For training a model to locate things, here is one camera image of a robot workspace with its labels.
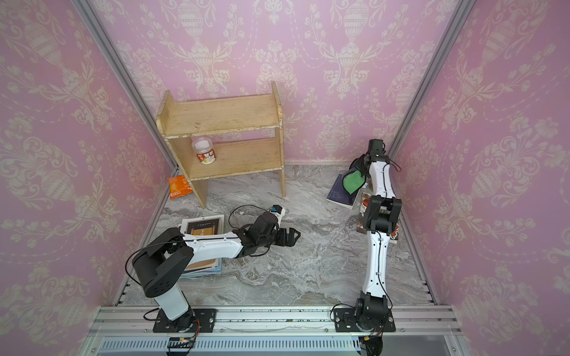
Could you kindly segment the dark purple book yellow label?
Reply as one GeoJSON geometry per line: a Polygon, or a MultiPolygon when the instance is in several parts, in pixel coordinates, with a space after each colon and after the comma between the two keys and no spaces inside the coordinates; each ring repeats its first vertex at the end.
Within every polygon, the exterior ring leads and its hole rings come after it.
{"type": "Polygon", "coordinates": [[[337,176],[333,187],[327,195],[327,201],[335,203],[347,209],[351,209],[354,206],[356,197],[359,194],[359,190],[354,191],[352,194],[349,194],[343,185],[344,178],[345,176],[342,174],[337,176]]]}

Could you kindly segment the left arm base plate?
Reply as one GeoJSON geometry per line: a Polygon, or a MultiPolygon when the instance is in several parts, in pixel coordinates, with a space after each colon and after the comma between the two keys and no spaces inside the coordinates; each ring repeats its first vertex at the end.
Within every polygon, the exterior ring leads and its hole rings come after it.
{"type": "Polygon", "coordinates": [[[154,333],[212,333],[218,310],[190,309],[176,320],[169,320],[166,313],[160,309],[154,322],[154,333]]]}

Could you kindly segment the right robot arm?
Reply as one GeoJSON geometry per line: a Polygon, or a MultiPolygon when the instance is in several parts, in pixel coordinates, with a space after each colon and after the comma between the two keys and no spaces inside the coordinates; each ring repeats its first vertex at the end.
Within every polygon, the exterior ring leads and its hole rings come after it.
{"type": "Polygon", "coordinates": [[[381,139],[371,139],[367,152],[353,162],[371,184],[361,224],[368,241],[368,264],[365,281],[356,302],[356,323],[365,332],[381,335],[395,332],[393,302],[387,293],[387,251],[391,237],[396,233],[402,200],[393,191],[390,182],[392,159],[387,155],[381,139]]]}

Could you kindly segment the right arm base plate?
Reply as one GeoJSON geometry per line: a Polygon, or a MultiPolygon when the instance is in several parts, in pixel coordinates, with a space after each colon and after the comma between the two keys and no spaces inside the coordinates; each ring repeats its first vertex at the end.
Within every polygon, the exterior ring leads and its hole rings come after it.
{"type": "Polygon", "coordinates": [[[389,309],[371,314],[361,314],[355,308],[343,306],[330,311],[330,319],[337,332],[390,333],[396,331],[395,319],[389,309]]]}

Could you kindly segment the white book blue swirl cover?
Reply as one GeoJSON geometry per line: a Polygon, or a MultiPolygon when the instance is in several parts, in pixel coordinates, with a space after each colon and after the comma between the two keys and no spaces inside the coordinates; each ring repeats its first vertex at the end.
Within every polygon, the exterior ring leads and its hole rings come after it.
{"type": "Polygon", "coordinates": [[[190,263],[183,271],[181,278],[196,278],[216,275],[222,272],[222,259],[205,260],[198,263],[190,263]]]}

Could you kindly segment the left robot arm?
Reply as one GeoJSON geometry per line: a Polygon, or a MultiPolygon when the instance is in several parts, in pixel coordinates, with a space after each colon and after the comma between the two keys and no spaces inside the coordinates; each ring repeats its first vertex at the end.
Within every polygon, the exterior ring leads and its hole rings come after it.
{"type": "Polygon", "coordinates": [[[169,228],[127,261],[147,298],[158,304],[153,332],[200,332],[200,318],[178,285],[186,267],[206,260],[258,257],[259,248],[293,247],[301,237],[295,228],[281,226],[285,210],[263,212],[252,224],[225,234],[198,236],[169,228]]]}

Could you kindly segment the green cloth with black trim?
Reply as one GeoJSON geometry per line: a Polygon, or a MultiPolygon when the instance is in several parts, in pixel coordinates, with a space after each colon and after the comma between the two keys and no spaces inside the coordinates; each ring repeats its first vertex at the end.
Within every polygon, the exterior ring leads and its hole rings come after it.
{"type": "Polygon", "coordinates": [[[348,194],[354,194],[366,183],[365,165],[354,162],[342,178],[342,186],[348,194]]]}

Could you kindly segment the black and tan book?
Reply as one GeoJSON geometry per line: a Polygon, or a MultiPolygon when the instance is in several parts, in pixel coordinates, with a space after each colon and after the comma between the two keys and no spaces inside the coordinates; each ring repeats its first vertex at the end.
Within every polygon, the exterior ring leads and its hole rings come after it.
{"type": "Polygon", "coordinates": [[[222,214],[210,217],[183,219],[179,225],[180,233],[196,236],[210,236],[224,233],[225,216],[222,214]]]}

